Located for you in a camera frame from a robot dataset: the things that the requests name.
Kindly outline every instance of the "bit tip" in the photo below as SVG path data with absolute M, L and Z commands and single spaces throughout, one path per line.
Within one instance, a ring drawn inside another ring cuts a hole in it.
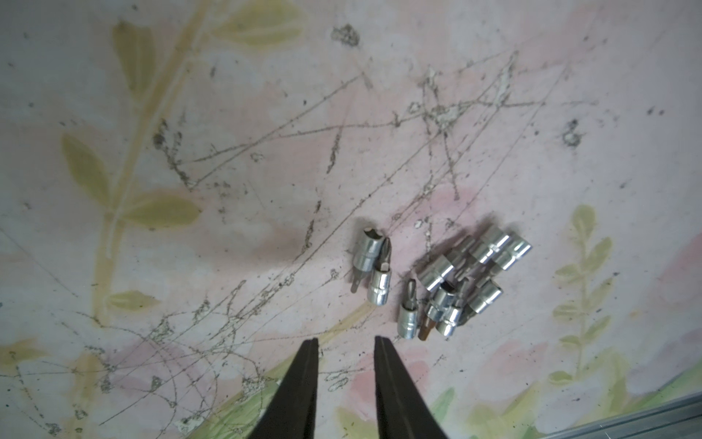
M 427 341 L 427 337 L 429 337 L 429 334 L 436 325 L 437 323 L 434 320 L 425 317 L 422 326 L 419 328 L 419 339 L 421 341 Z
M 387 272 L 390 269 L 390 254 L 392 253 L 392 244 L 390 238 L 386 237 L 383 240 L 383 246 L 380 248 L 380 254 L 376 261 L 376 267 L 379 271 Z
M 358 291 L 358 286 L 361 284 L 361 279 L 359 277 L 354 276 L 353 281 L 351 282 L 351 292 L 355 293 Z
M 407 294 L 402 306 L 407 310 L 417 309 L 417 281 L 414 279 L 407 281 Z

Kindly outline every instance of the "chrome socket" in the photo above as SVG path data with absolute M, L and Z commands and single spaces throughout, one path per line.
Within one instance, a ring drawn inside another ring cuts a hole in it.
M 512 239 L 510 239 L 505 248 L 493 258 L 495 265 L 490 269 L 490 274 L 493 276 L 509 270 L 510 267 L 531 250 L 531 244 L 524 238 L 514 233 L 511 236 Z
M 446 276 L 465 262 L 466 251 L 475 243 L 475 238 L 467 236 L 446 255 L 439 255 L 424 270 L 417 273 L 419 283 L 432 293 L 446 280 Z
M 373 305 L 382 306 L 388 302 L 391 274 L 391 270 L 388 270 L 387 272 L 373 270 L 371 282 L 368 284 L 368 301 Z
M 465 279 L 476 267 L 487 264 L 490 258 L 497 254 L 509 240 L 509 234 L 503 232 L 496 225 L 491 225 L 468 249 L 468 262 L 456 274 L 456 279 Z
M 368 301 L 375 306 L 382 306 L 388 302 L 388 293 L 390 293 L 390 254 L 392 253 L 392 244 L 390 238 L 385 238 L 383 247 L 380 249 L 380 255 L 373 268 L 373 276 L 368 284 Z
M 454 329 L 458 326 L 462 313 L 463 308 L 458 306 L 450 306 L 444 313 L 444 317 L 442 318 L 441 322 L 437 323 L 437 331 L 439 331 L 445 337 L 450 337 L 453 334 Z
M 476 314 L 485 311 L 502 294 L 502 289 L 492 279 L 486 277 L 476 287 L 476 294 L 468 298 L 468 307 Z
M 353 256 L 353 281 L 351 292 L 355 293 L 361 281 L 373 270 L 373 263 L 380 255 L 385 237 L 374 228 L 363 230 L 356 243 Z
M 397 316 L 397 335 L 403 339 L 413 339 L 419 330 L 419 304 L 417 302 L 416 282 L 407 282 L 405 299 L 399 306 Z
M 453 305 L 456 300 L 456 289 L 448 282 L 441 284 L 439 289 L 434 293 L 429 300 L 429 308 L 427 309 L 427 317 L 430 320 L 439 322 L 444 313 Z

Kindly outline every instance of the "metal socket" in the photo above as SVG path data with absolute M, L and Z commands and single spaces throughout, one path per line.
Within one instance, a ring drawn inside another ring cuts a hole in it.
M 351 281 L 351 292 L 355 293 L 361 281 L 373 270 L 385 237 L 374 228 L 366 228 L 356 243 L 356 250 L 353 256 L 353 280 Z
M 498 253 L 509 240 L 510 236 L 493 224 L 485 233 L 480 235 L 480 238 L 468 249 L 468 253 L 477 263 L 485 264 L 495 253 Z
M 358 271 L 367 273 L 373 269 L 373 263 L 378 258 L 380 249 L 383 248 L 384 239 L 385 237 L 374 228 L 363 230 L 353 256 L 353 266 Z
M 476 313 L 482 313 L 485 308 L 490 306 L 502 294 L 502 289 L 499 285 L 487 278 L 480 286 L 477 293 L 468 300 L 468 306 Z
M 439 289 L 434 293 L 429 300 L 429 308 L 427 309 L 427 317 L 430 320 L 438 322 L 443 317 L 444 313 L 449 309 L 456 300 L 456 289 L 448 282 L 441 284 Z
M 515 264 L 515 262 L 523 258 L 525 254 L 529 253 L 529 250 L 531 250 L 531 244 L 529 244 L 519 235 L 512 234 L 512 239 L 509 241 L 509 243 L 497 256 L 493 258 L 495 268 L 497 268 L 498 272 L 500 269 L 502 271 L 509 270 L 510 267 Z
M 446 254 L 446 258 L 453 264 L 453 266 L 460 267 L 465 262 L 465 253 L 474 244 L 475 238 L 468 235 Z
M 419 330 L 419 304 L 417 302 L 417 282 L 407 281 L 407 293 L 399 306 L 397 334 L 403 339 L 413 339 Z
M 453 264 L 444 255 L 439 255 L 421 273 L 417 273 L 419 283 L 432 293 L 439 288 L 446 276 L 453 270 Z
M 462 313 L 462 308 L 457 306 L 449 307 L 449 309 L 444 313 L 444 318 L 442 321 L 437 323 L 437 331 L 441 332 L 445 337 L 450 337 L 453 334 L 454 329 L 458 326 Z
M 382 306 L 388 302 L 391 274 L 391 270 L 373 270 L 371 282 L 368 284 L 368 301 L 371 302 L 373 305 Z

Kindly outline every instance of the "flathead bit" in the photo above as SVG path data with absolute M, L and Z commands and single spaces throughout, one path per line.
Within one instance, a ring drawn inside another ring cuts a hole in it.
M 374 228 L 365 228 L 356 243 L 353 256 L 353 281 L 351 292 L 355 293 L 361 281 L 373 270 L 385 237 Z
M 361 271 L 358 268 L 353 268 L 353 280 L 351 281 L 351 292 L 355 293 L 358 291 L 358 286 L 361 281 L 370 273 L 369 271 Z

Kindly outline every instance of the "torx bit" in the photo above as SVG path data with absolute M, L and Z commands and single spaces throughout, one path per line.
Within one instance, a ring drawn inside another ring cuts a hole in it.
M 358 291 L 361 281 L 373 270 L 373 263 L 380 254 L 385 237 L 374 228 L 365 228 L 358 242 L 353 257 L 353 281 L 351 292 Z
M 390 238 L 386 237 L 383 246 L 380 248 L 380 255 L 373 267 L 373 275 L 368 284 L 368 301 L 375 306 L 382 306 L 388 302 L 390 292 L 390 254 L 392 244 Z

